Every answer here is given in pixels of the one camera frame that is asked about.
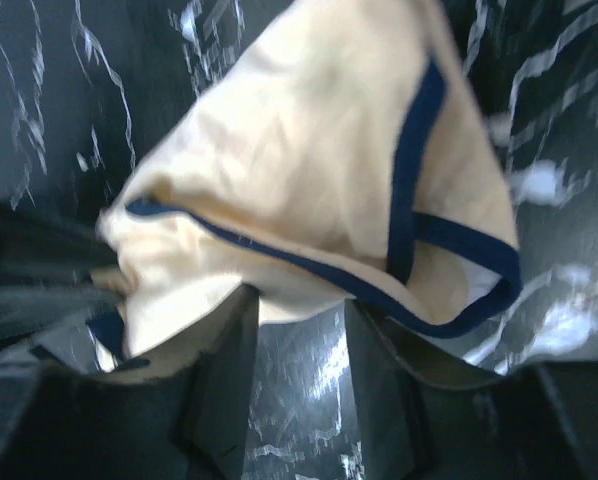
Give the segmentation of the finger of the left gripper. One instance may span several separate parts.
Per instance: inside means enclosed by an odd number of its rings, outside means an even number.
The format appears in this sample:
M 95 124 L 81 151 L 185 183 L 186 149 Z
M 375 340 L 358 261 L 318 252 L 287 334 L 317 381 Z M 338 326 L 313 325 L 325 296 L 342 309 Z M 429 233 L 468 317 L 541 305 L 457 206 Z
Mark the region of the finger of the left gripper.
M 0 353 L 115 309 L 121 294 L 92 278 L 115 262 L 92 227 L 0 203 Z

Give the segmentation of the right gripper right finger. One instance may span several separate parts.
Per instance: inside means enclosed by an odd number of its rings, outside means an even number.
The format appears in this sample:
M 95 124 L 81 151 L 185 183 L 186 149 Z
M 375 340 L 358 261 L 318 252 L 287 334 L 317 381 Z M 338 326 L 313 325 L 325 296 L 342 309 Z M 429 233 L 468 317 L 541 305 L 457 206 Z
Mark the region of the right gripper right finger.
M 371 479 L 598 479 L 598 361 L 501 376 L 344 305 Z

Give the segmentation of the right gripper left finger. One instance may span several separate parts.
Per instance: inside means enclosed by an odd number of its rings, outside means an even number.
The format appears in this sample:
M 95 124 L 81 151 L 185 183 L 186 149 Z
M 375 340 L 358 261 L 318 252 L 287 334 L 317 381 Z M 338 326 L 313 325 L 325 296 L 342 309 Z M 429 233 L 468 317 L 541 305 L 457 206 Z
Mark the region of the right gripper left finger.
M 237 479 L 247 438 L 259 294 L 108 373 L 0 364 L 0 479 Z

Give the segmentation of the beige navy-trimmed underwear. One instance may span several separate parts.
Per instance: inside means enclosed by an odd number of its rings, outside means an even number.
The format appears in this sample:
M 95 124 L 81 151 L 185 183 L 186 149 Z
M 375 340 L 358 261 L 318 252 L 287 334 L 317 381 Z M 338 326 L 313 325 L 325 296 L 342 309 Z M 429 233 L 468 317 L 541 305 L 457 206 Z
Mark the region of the beige navy-trimmed underwear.
M 359 300 L 433 338 L 521 290 L 510 194 L 438 1 L 296 1 L 140 163 L 97 229 L 127 357 L 237 287 L 264 324 Z

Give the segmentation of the black marble table mat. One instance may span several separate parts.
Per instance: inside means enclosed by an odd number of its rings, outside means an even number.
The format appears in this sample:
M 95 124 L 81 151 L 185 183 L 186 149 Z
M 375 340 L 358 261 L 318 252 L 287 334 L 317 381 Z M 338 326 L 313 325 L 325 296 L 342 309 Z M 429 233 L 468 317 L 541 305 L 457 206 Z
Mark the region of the black marble table mat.
M 504 169 L 521 291 L 455 339 L 506 376 L 598 361 L 598 1 L 446 1 L 461 67 Z M 124 181 L 285 8 L 282 1 L 0 1 L 0 203 L 94 229 Z M 258 325 L 237 479 L 371 479 L 344 305 Z M 115 309 L 0 353 L 111 373 Z

